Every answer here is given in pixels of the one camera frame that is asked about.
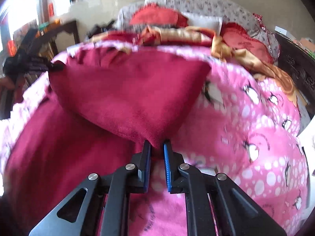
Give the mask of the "red paper wall sign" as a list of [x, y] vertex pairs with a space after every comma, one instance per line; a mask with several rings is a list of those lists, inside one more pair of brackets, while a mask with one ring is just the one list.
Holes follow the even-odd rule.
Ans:
[[55, 15], [53, 3], [49, 3], [47, 8], [48, 8], [48, 12], [49, 12], [49, 17], [52, 18]]

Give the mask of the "pink penguin print blanket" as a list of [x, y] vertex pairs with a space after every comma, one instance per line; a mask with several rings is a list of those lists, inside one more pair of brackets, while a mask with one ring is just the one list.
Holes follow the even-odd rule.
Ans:
[[[225, 173], [253, 198], [285, 231], [294, 235], [307, 206], [308, 165], [297, 142], [300, 115], [271, 78], [256, 80], [244, 67], [221, 62], [196, 48], [136, 47], [120, 41], [85, 45], [81, 50], [113, 47], [123, 52], [153, 48], [186, 59], [199, 59], [210, 71], [179, 130], [167, 138], [174, 151], [202, 172]], [[45, 98], [49, 74], [43, 74], [24, 94], [11, 118], [1, 121], [1, 181], [13, 147]], [[131, 235], [186, 235], [183, 195], [171, 195], [161, 149], [153, 147], [149, 191], [130, 204]]]

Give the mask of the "red heart pillow left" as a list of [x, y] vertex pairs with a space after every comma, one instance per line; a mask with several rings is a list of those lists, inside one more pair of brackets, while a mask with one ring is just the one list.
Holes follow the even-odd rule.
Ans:
[[177, 28], [185, 28], [188, 26], [188, 18], [176, 10], [161, 7], [157, 3], [149, 3], [133, 14], [129, 24], [171, 25]]

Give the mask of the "red heart pillow right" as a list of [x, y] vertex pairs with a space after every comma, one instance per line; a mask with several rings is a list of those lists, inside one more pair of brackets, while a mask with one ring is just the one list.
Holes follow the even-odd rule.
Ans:
[[261, 61], [274, 62], [268, 37], [264, 31], [260, 30], [256, 36], [250, 37], [243, 27], [230, 22], [223, 23], [220, 35], [229, 47], [236, 50], [246, 49]]

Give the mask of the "red heart pillow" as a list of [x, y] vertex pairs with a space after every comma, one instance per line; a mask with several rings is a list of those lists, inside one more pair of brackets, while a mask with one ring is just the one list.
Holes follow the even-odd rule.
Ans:
[[264, 31], [260, 30], [256, 36], [250, 37], [243, 27], [230, 22], [223, 23], [220, 35], [229, 47], [236, 50], [246, 49], [261, 61], [274, 62], [268, 37]]
[[149, 3], [133, 14], [129, 24], [171, 25], [177, 28], [185, 28], [188, 26], [188, 18], [176, 10], [161, 7], [157, 3]]

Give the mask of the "dark red fleece sweater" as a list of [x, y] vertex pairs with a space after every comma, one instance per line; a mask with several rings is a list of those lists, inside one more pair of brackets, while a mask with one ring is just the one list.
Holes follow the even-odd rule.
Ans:
[[210, 65], [149, 48], [81, 50], [49, 86], [18, 137], [4, 193], [29, 232], [90, 173], [114, 172], [174, 135], [199, 96]]

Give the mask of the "white small pillow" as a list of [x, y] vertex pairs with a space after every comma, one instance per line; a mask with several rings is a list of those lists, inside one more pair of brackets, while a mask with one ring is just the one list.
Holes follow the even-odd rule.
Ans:
[[217, 35], [221, 33], [222, 17], [203, 16], [196, 13], [181, 12], [187, 18], [189, 26], [212, 29]]

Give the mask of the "floral quilt pile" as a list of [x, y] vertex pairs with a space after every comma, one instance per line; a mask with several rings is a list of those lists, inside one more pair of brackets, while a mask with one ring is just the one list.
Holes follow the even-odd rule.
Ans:
[[230, 0], [143, 0], [122, 7], [118, 13], [117, 27], [121, 30], [131, 29], [129, 21], [141, 7], [155, 3], [180, 12], [190, 12], [201, 16], [221, 17], [224, 23], [235, 22], [242, 26], [247, 34], [261, 41], [276, 62], [280, 55], [280, 44], [273, 32], [266, 29], [262, 16], [249, 12]]

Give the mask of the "red yellow patterned blanket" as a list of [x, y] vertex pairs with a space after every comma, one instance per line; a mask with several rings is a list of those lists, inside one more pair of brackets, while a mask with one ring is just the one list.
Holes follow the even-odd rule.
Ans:
[[186, 28], [159, 28], [147, 25], [139, 34], [126, 31], [108, 31], [88, 39], [89, 42], [101, 40], [126, 41], [142, 46], [159, 45], [186, 45], [204, 46], [210, 49], [210, 55], [216, 59], [227, 62], [233, 60], [246, 70], [254, 73], [256, 80], [272, 78], [277, 87], [297, 106], [297, 88], [288, 73], [272, 63], [259, 60], [246, 49], [233, 49], [229, 47], [221, 35], [212, 29], [188, 26]]

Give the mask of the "dark wooden console table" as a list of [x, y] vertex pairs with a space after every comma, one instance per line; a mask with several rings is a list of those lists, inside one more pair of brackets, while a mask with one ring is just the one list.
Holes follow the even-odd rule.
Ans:
[[28, 54], [40, 54], [53, 59], [59, 53], [56, 38], [62, 33], [73, 35], [75, 44], [80, 43], [77, 21], [72, 20], [57, 25], [46, 32], [40, 32], [37, 28], [30, 28], [23, 39], [26, 41], [24, 49]]

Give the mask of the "red box on table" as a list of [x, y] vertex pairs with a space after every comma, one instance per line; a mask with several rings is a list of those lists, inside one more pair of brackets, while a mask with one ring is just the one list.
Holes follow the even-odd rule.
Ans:
[[7, 48], [10, 56], [14, 56], [17, 53], [17, 47], [13, 40], [7, 42]]

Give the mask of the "dark carved wooden headboard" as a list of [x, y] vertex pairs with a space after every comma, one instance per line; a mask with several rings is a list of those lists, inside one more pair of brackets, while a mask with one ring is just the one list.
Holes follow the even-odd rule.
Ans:
[[293, 79], [297, 89], [306, 99], [306, 109], [310, 117], [314, 116], [314, 58], [296, 45], [288, 37], [276, 32], [280, 44], [278, 66]]

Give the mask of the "black folded tripod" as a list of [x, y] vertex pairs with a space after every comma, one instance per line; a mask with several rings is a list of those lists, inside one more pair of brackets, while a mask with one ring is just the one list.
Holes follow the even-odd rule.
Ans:
[[103, 32], [107, 32], [113, 29], [115, 30], [115, 23], [116, 23], [116, 20], [113, 19], [110, 22], [104, 23], [102, 25], [96, 24], [87, 32], [86, 37], [90, 39], [93, 36], [101, 34]]

